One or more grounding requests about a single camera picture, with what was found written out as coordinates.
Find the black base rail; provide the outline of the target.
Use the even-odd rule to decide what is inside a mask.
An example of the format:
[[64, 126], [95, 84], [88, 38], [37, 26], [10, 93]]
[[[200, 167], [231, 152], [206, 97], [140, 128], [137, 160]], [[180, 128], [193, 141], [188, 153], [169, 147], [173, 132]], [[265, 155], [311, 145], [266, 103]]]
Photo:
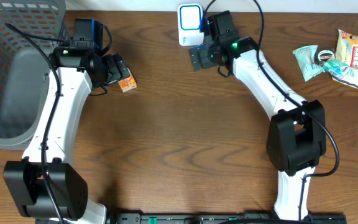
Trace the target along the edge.
[[303, 220], [281, 220], [270, 213], [248, 212], [243, 215], [146, 215], [117, 213], [108, 215], [107, 224], [347, 224], [344, 215], [308, 215]]

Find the black round-label box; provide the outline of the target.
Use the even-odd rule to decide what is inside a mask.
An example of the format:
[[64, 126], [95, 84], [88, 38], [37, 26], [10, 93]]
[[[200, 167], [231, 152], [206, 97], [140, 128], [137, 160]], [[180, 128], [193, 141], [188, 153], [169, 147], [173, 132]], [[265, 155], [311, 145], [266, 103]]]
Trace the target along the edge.
[[314, 55], [315, 64], [319, 66], [323, 66], [331, 58], [335, 58], [334, 49], [318, 49]]

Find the white barcode scanner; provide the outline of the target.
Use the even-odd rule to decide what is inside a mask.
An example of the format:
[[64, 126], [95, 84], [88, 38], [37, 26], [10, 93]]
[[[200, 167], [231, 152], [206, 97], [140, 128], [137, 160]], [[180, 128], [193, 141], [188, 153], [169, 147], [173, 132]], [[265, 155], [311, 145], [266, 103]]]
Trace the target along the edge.
[[181, 4], [177, 8], [178, 42], [181, 46], [200, 45], [204, 41], [201, 31], [203, 7], [197, 3]]

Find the grey plastic mesh basket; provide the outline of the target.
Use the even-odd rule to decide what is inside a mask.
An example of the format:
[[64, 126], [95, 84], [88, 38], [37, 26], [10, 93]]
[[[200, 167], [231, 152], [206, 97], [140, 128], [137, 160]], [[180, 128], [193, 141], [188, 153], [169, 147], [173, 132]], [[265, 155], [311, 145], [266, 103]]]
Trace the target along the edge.
[[49, 55], [67, 40], [64, 0], [0, 0], [0, 149], [24, 150], [34, 136], [48, 91], [46, 61], [12, 24]]

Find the teal snack packet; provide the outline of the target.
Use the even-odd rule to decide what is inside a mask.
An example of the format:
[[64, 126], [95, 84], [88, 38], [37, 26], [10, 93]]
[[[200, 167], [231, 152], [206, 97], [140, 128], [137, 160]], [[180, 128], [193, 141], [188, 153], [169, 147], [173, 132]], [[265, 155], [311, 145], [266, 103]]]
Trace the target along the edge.
[[317, 49], [317, 45], [307, 45], [292, 52], [306, 82], [323, 72], [323, 68], [314, 61]]

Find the small teal tissue pack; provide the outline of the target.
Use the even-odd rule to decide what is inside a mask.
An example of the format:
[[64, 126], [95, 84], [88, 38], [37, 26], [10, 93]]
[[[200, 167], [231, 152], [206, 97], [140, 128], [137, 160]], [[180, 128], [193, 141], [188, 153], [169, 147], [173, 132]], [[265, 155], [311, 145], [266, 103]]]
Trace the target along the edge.
[[345, 77], [354, 77], [353, 69], [336, 58], [327, 60], [323, 64], [323, 69], [338, 80], [342, 80]]

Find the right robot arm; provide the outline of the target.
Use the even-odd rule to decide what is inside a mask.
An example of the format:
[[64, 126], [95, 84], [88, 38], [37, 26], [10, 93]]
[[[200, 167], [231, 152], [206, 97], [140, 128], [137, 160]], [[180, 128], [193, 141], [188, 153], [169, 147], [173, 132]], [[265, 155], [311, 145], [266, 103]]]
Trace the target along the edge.
[[274, 212], [281, 220], [306, 220], [309, 182], [326, 152], [322, 104], [294, 92], [250, 37], [210, 37], [190, 48], [190, 58], [195, 70], [226, 67], [262, 106], [270, 121], [266, 150], [278, 171]]

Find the small orange tissue pack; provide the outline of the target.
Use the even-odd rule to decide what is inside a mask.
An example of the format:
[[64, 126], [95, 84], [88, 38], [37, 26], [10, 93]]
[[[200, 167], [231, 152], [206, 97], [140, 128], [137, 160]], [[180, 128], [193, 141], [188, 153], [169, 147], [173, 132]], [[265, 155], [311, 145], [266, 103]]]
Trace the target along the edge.
[[128, 72], [129, 72], [129, 76], [127, 78], [118, 81], [118, 84], [119, 84], [123, 93], [137, 88], [137, 82], [136, 82], [131, 70], [128, 69]]

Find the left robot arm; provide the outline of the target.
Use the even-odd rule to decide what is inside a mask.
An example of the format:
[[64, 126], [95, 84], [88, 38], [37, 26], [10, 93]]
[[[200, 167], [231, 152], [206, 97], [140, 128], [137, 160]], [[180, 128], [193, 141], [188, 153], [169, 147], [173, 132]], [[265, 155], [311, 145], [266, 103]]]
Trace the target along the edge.
[[108, 209], [88, 197], [73, 167], [74, 140], [87, 97], [95, 88], [130, 77], [121, 54], [91, 47], [57, 47], [49, 56], [48, 92], [38, 126], [20, 161], [7, 161], [3, 178], [23, 217], [39, 222], [106, 223]]

